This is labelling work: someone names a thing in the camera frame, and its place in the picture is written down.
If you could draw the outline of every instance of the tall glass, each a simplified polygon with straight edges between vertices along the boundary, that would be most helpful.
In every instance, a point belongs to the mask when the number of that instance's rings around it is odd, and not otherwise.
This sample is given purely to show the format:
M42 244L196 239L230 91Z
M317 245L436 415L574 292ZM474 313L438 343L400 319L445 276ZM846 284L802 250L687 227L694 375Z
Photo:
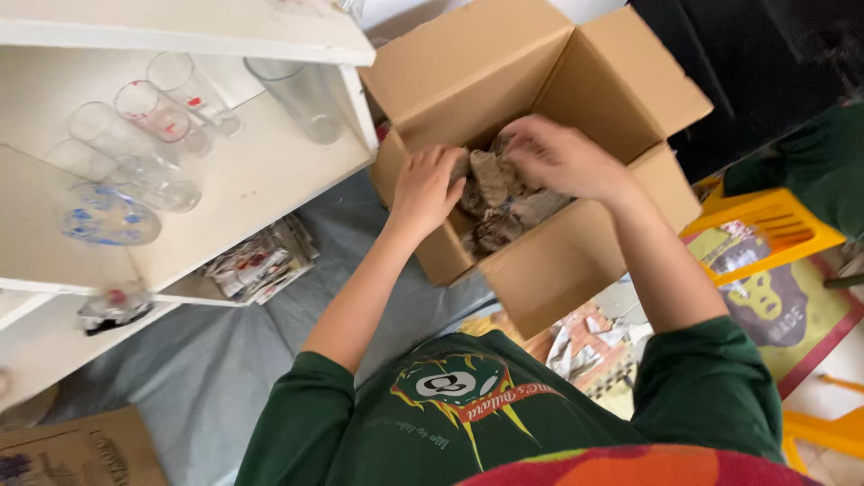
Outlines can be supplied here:
M186 53L163 52L147 66L147 80L226 138L240 130L240 118L216 93Z
M51 147L44 159L66 172L95 182L101 182L115 168L108 156L72 138Z
M114 110L182 154L203 157L210 151L207 132L192 121L185 108L149 81L132 81L120 88L114 97Z
M201 191L183 172L167 161L126 154L106 182L151 208L186 213L198 205Z
M165 144L156 142L134 125L118 118L105 103L92 101L79 106L67 118L69 135L82 144L102 152L110 158L123 154L159 154L176 163L176 154Z
M330 145L339 140L339 108L327 91L321 65L255 57L245 57L243 63L313 142Z
M162 224L141 202L111 186L82 182L54 195L60 232L102 245L147 245Z

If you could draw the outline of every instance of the yellow plastic stool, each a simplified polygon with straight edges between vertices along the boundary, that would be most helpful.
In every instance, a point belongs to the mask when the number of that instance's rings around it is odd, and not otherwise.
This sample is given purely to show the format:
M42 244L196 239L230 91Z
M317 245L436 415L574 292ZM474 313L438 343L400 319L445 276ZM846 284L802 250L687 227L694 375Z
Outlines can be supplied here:
M718 287L846 241L845 236L805 208L789 189L768 189L733 197L722 197L722 194L721 183L702 204L702 216L690 223L681 236L700 233L737 220L755 227L756 235L766 241L771 253L758 262L722 275L702 265Z
M827 375L819 377L838 387L864 393L864 385L838 380ZM789 467L807 474L807 466L798 454L795 439L802 438L813 444L864 459L864 406L854 409L837 420L822 420L805 413L783 412L783 452Z

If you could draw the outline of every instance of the cardboard box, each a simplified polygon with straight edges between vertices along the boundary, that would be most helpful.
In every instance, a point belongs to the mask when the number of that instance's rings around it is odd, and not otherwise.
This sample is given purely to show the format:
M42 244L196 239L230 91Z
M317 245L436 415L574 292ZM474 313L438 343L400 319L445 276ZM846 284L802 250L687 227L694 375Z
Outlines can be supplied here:
M0 434L0 483L168 486L134 406Z
M372 166L386 205L409 151L481 148L541 113L626 163L677 231L701 211L665 139L713 106L629 7L576 27L544 0L475 0L386 44L360 74L392 122ZM469 227L455 210L417 248L423 269L450 285L478 266L526 338L626 272L595 201L572 202L480 262L459 242Z

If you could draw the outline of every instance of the hand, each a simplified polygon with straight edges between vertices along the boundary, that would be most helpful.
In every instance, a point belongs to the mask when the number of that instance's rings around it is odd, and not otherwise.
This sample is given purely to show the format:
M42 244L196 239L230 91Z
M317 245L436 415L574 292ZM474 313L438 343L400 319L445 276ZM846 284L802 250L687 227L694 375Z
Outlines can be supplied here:
M522 117L501 131L510 137L505 158L534 189L589 197L614 198L632 176L621 164L576 128L561 126L539 115Z
M465 177L451 185L450 173L464 154L464 149L447 145L429 145L412 154L399 173L385 229L415 246L435 231L462 196Z

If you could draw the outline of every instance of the green long-sleeve shirt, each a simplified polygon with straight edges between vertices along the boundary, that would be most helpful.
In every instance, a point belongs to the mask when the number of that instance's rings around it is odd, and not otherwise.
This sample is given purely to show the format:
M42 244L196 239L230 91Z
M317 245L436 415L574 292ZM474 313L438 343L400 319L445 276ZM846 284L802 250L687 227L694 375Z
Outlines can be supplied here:
M835 106L723 177L725 195L788 188L817 218L864 238L864 103Z
M238 486L452 484L526 457L620 444L698 444L781 462L780 398L727 317L652 337L631 421L503 333L444 336L358 393L343 367L300 353L273 387Z

